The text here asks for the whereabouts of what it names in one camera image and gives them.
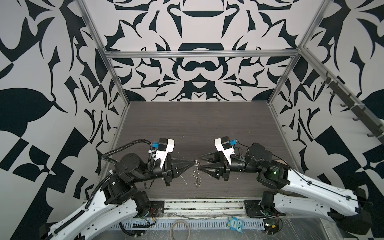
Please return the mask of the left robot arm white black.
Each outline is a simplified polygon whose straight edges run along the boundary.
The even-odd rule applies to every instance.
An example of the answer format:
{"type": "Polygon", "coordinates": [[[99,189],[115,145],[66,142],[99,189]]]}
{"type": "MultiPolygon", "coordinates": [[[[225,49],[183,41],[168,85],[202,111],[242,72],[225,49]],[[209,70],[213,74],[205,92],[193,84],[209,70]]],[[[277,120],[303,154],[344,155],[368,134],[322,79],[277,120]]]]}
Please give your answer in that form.
{"type": "Polygon", "coordinates": [[[91,240],[108,228],[134,217],[148,214],[151,201],[136,183],[164,179],[167,186],[173,179],[194,166],[194,161],[166,156],[163,166],[155,163],[148,169],[134,153],[126,154],[93,190],[89,199],[74,213],[54,224],[43,224],[41,240],[91,240]]]}

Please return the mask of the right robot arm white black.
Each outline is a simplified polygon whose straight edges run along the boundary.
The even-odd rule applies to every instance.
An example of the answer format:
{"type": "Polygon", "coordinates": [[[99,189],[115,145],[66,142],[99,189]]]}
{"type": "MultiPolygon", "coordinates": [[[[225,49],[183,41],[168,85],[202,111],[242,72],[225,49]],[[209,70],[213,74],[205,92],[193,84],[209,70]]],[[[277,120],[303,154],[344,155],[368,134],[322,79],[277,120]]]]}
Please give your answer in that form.
{"type": "Polygon", "coordinates": [[[342,189],[298,173],[272,159],[272,152],[253,143],[241,156],[233,142],[216,145],[216,152],[201,155],[208,164],[198,169],[215,179],[229,180],[231,173],[257,174],[257,182],[270,188],[261,201],[246,204],[250,218],[299,214],[333,222],[341,230],[365,235],[372,227],[371,214],[364,209],[366,192],[361,188],[342,189]]]}

